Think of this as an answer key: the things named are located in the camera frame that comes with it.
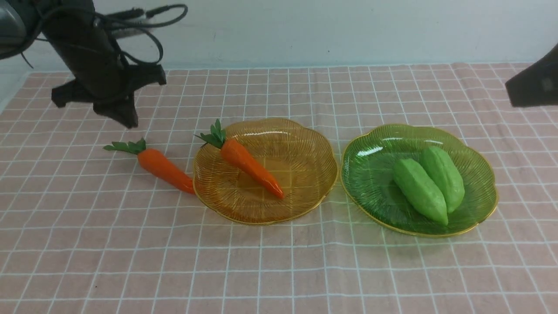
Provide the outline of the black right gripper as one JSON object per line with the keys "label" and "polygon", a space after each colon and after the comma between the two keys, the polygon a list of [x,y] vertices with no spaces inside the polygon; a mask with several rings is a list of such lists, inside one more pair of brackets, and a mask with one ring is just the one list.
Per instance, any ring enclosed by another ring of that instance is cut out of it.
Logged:
{"label": "black right gripper", "polygon": [[514,108],[558,104],[558,46],[505,83]]}

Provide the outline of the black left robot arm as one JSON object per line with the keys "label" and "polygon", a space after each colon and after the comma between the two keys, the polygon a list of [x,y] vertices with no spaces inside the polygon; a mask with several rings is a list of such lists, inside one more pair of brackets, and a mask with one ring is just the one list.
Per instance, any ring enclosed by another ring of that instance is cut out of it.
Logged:
{"label": "black left robot arm", "polygon": [[91,103],[97,115],[132,129],[138,126],[134,93],[167,79],[158,62],[133,59],[120,48],[109,30],[115,21],[92,4],[59,5],[41,13],[37,27],[74,76],[52,89],[54,105]]}

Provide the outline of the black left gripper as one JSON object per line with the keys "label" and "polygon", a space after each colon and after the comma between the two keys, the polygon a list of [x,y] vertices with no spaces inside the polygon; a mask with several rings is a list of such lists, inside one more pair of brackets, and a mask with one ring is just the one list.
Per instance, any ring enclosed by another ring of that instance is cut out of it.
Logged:
{"label": "black left gripper", "polygon": [[51,100],[59,108],[70,102],[92,103],[97,115],[133,129],[138,127],[135,91],[167,83],[161,65],[129,64],[115,38],[97,27],[71,30],[54,38],[52,46],[74,76],[51,91]]}

